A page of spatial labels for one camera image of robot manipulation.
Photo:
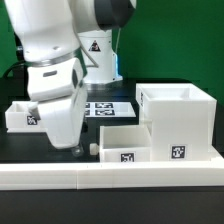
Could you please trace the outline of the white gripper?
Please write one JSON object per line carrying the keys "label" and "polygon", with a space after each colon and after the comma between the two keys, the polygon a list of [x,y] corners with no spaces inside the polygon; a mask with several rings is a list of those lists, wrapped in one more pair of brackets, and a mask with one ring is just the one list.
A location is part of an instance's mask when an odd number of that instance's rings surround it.
{"label": "white gripper", "polygon": [[71,148],[75,158],[84,154],[83,147],[79,144],[87,88],[83,85],[77,94],[38,104],[41,122],[46,130],[50,143],[56,149]]}

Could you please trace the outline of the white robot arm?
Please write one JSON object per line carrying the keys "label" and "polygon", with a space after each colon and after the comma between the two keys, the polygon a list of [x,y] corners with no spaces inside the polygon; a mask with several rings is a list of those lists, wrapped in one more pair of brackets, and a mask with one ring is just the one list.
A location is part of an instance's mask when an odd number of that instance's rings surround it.
{"label": "white robot arm", "polygon": [[79,34],[124,27],[137,0],[4,0],[28,65],[29,113],[51,145],[75,148],[85,116],[87,74]]}

